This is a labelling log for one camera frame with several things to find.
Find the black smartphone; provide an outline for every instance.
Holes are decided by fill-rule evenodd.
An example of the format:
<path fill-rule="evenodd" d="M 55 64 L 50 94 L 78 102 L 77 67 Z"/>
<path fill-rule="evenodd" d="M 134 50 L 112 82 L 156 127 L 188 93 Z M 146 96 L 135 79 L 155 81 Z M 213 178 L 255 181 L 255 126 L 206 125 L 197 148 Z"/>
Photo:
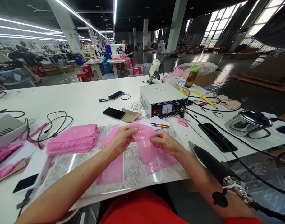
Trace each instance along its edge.
<path fill-rule="evenodd" d="M 221 134 L 211 123 L 204 123 L 202 125 L 218 135 L 217 137 L 216 135 L 208 131 L 205 127 L 202 127 L 200 124 L 198 125 L 204 131 L 204 133 L 212 140 L 212 142 L 220 149 L 221 152 L 230 152 L 226 145 L 228 145 L 233 151 L 238 150 L 237 147 L 235 147 L 230 141 L 228 141 L 227 138 L 225 138 L 224 135 Z"/>
<path fill-rule="evenodd" d="M 124 94 L 124 92 L 119 91 L 119 92 L 116 92 L 116 93 L 110 95 L 108 98 L 111 99 L 111 100 L 115 100 L 116 98 L 118 98 L 119 96 L 121 96 L 123 94 Z"/>
<path fill-rule="evenodd" d="M 21 190 L 23 190 L 23 189 L 25 189 L 25 188 L 28 188 L 28 187 L 32 186 L 32 185 L 36 182 L 36 179 L 37 179 L 37 176 L 38 176 L 38 175 L 39 175 L 39 174 L 35 174 L 35 175 L 32 175 L 32 176 L 30 176 L 30 177 L 27 177 L 27 178 L 25 178 L 25 179 L 23 179 L 23 180 L 20 180 L 20 181 L 18 182 L 18 184 L 16 185 L 16 187 L 15 187 L 13 193 L 15 193 L 15 192 L 17 192 L 17 191 L 21 191 Z"/>
<path fill-rule="evenodd" d="M 120 120 L 125 115 L 125 112 L 109 107 L 103 111 L 103 114 Z"/>

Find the kettle lid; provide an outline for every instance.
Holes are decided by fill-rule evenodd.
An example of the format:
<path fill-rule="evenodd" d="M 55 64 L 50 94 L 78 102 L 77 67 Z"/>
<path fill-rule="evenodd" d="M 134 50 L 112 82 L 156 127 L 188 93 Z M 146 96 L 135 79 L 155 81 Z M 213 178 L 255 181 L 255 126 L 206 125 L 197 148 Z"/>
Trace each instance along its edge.
<path fill-rule="evenodd" d="M 272 121 L 267 118 L 262 112 L 242 110 L 239 112 L 239 116 L 243 120 L 259 127 L 268 128 L 272 126 Z"/>

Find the forearm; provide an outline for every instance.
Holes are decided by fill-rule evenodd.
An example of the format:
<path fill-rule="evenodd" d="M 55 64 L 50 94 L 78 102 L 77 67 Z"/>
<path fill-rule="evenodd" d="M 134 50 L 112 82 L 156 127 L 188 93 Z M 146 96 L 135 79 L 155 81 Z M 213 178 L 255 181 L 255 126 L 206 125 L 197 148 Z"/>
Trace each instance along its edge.
<path fill-rule="evenodd" d="M 178 162 L 183 166 L 202 197 L 217 212 L 217 214 L 226 219 L 234 217 L 256 218 L 255 213 L 245 205 L 245 203 L 236 194 L 227 193 L 226 198 L 228 207 L 222 208 L 213 204 L 212 193 L 222 192 L 221 184 L 213 175 L 187 150 L 175 156 Z"/>
<path fill-rule="evenodd" d="M 50 186 L 22 213 L 16 224 L 58 221 L 116 157 L 112 149 L 103 148 Z"/>

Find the brown bottle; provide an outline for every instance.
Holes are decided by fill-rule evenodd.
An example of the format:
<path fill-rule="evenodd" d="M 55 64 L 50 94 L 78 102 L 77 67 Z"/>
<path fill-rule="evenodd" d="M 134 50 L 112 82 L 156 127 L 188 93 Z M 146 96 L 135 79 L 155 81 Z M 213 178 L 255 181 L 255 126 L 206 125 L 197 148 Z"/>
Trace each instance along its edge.
<path fill-rule="evenodd" d="M 190 88 L 192 86 L 192 84 L 193 84 L 193 82 L 194 82 L 194 80 L 198 74 L 199 69 L 200 69 L 200 67 L 192 67 L 191 68 L 191 71 L 190 71 L 188 78 L 185 82 L 185 87 Z"/>

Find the ceiling fan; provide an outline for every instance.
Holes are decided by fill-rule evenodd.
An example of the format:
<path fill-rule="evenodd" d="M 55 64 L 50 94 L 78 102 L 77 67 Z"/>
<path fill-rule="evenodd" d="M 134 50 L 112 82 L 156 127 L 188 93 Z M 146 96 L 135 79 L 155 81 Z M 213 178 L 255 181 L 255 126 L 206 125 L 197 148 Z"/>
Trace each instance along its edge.
<path fill-rule="evenodd" d="M 33 5 L 27 5 L 27 6 L 35 9 L 34 12 L 51 12 L 51 10 L 37 9 Z"/>

